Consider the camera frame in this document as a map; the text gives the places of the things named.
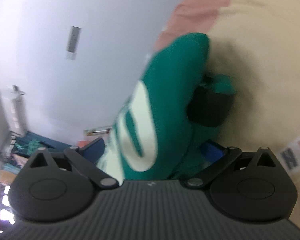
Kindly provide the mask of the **green clip hanger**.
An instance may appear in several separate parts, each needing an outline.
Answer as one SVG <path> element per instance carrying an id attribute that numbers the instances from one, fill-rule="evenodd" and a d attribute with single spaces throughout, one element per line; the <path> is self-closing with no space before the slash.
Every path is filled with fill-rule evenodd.
<path id="1" fill-rule="evenodd" d="M 33 153 L 38 148 L 40 148 L 40 146 L 41 146 L 41 143 L 36 139 L 33 139 L 33 140 L 29 141 L 26 144 L 15 143 L 15 147 L 17 148 L 17 152 L 24 151 L 27 154 Z"/>

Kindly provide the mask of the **white air conditioner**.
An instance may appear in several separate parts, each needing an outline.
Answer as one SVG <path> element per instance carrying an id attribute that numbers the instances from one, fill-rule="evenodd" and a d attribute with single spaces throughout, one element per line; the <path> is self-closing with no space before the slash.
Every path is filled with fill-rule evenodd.
<path id="1" fill-rule="evenodd" d="M 24 137 L 27 130 L 24 92 L 15 85 L 0 89 L 0 151 L 11 134 Z"/>

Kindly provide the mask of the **patchwork bed quilt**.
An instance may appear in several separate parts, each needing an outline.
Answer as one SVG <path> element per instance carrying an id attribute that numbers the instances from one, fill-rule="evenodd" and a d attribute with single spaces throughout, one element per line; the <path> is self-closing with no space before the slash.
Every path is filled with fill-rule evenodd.
<path id="1" fill-rule="evenodd" d="M 297 187 L 300 227 L 300 0 L 182 0 L 155 47 L 194 32 L 210 38 L 208 70 L 237 90 L 218 142 L 275 153 Z"/>

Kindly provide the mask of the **orange box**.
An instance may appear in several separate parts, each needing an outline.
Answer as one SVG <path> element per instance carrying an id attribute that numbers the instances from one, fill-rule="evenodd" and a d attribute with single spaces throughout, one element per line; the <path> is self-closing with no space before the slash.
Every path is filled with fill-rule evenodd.
<path id="1" fill-rule="evenodd" d="M 90 140 L 79 140 L 79 141 L 77 142 L 77 146 L 78 146 L 79 148 L 83 148 L 84 146 L 87 146 L 89 143 L 91 143 Z"/>

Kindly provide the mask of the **wall switch panel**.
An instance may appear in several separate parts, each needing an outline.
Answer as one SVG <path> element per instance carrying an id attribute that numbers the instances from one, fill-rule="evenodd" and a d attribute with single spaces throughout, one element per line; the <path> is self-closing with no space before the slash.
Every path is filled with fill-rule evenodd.
<path id="1" fill-rule="evenodd" d="M 75 60 L 80 34 L 81 34 L 80 27 L 76 27 L 76 26 L 71 27 L 70 35 L 66 46 L 66 59 Z"/>

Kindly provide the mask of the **green hoodie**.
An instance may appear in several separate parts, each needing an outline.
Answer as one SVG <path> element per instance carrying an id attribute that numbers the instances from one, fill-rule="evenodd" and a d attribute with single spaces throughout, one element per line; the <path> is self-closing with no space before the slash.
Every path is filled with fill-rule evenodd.
<path id="1" fill-rule="evenodd" d="M 200 151 L 215 140 L 232 106 L 228 76 L 205 69 L 210 40 L 177 38 L 156 53 L 119 111 L 96 166 L 119 182 L 192 177 L 210 162 Z"/>

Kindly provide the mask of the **hanging clothes rack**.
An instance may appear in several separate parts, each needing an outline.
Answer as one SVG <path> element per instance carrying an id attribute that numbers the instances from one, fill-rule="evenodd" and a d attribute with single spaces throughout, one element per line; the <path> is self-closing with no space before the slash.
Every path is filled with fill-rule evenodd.
<path id="1" fill-rule="evenodd" d="M 10 135 L 7 144 L 0 151 L 0 233 L 14 222 L 14 214 L 7 197 L 10 186 L 31 154 L 34 153 L 17 152 L 15 143 L 26 144 L 33 139 L 41 143 L 40 148 L 47 148 L 51 152 L 62 152 L 70 146 L 32 132 L 27 132 L 24 137 Z"/>

